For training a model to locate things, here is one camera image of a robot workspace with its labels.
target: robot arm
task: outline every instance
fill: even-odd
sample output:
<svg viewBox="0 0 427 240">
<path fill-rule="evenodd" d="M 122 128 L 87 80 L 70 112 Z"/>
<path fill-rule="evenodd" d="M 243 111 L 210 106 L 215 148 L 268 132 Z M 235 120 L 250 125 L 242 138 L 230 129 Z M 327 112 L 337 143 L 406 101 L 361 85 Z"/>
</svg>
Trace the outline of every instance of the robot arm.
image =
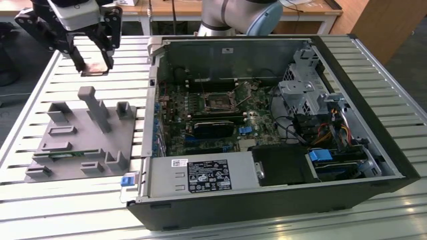
<svg viewBox="0 0 427 240">
<path fill-rule="evenodd" d="M 268 35 L 283 15 L 286 0 L 203 0 L 199 36 Z"/>
<path fill-rule="evenodd" d="M 120 47 L 123 10 L 103 7 L 114 0 L 31 0 L 32 8 L 20 11 L 16 23 L 54 51 L 58 49 L 74 61 L 83 76 L 106 74 L 114 68 L 115 49 Z M 100 18 L 111 29 L 107 37 Z M 107 69 L 92 72 L 75 47 L 75 35 L 87 35 L 100 49 Z"/>
</svg>

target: blue clip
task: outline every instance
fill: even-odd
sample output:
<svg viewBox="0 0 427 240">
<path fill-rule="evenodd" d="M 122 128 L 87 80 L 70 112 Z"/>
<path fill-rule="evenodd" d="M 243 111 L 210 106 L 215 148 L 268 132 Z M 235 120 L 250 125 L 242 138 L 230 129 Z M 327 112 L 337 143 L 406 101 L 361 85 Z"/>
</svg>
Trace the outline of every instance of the blue clip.
<svg viewBox="0 0 427 240">
<path fill-rule="evenodd" d="M 246 127 L 239 127 L 239 134 L 248 134 L 252 132 L 252 127 L 246 126 Z"/>
<path fill-rule="evenodd" d="M 327 149 L 315 149 L 308 153 L 311 161 L 331 161 L 331 152 Z"/>
<path fill-rule="evenodd" d="M 122 187 L 131 187 L 135 185 L 135 176 L 123 176 L 120 181 Z"/>
</svg>

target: motherboard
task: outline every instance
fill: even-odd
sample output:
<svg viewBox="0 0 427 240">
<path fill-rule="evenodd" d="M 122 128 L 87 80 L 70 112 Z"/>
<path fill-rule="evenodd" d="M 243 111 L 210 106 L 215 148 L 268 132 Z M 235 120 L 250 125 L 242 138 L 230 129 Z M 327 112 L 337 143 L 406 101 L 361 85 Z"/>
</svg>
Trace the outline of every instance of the motherboard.
<svg viewBox="0 0 427 240">
<path fill-rule="evenodd" d="M 166 155 L 244 152 L 254 146 L 279 144 L 270 113 L 271 90 L 255 79 L 160 83 Z"/>
</svg>

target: power supply label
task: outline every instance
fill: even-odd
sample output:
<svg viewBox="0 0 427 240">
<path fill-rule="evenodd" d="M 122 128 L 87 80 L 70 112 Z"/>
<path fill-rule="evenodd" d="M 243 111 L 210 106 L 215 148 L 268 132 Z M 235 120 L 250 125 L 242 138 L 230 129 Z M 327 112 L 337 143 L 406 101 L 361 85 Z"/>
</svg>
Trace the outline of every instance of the power supply label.
<svg viewBox="0 0 427 240">
<path fill-rule="evenodd" d="M 227 160 L 187 163 L 188 191 L 195 193 L 232 189 Z"/>
</svg>

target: slotted metal surface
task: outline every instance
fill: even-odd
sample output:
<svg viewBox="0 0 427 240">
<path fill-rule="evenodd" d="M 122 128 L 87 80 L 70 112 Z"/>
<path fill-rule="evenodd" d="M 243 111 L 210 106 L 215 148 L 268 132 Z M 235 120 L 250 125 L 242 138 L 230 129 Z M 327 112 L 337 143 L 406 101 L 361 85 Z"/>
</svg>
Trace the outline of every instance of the slotted metal surface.
<svg viewBox="0 0 427 240">
<path fill-rule="evenodd" d="M 78 101 L 80 86 L 95 86 L 107 106 L 130 101 L 138 107 L 131 170 L 140 169 L 144 106 L 148 85 L 147 41 L 123 37 L 108 76 L 80 77 L 68 59 L 55 53 L 24 111 L 0 150 L 0 239 L 421 239 L 427 234 L 427 126 L 425 112 L 387 76 L 358 41 L 347 36 L 322 37 L 367 103 L 422 179 L 402 190 L 375 196 L 350 210 L 250 222 L 148 231 L 120 201 L 120 177 L 27 184 L 26 168 L 46 131 L 51 102 Z M 90 58 L 98 48 L 84 38 L 75 41 Z M 327 79 L 337 91 L 331 76 Z M 122 196 L 136 195 L 130 191 Z"/>
</svg>

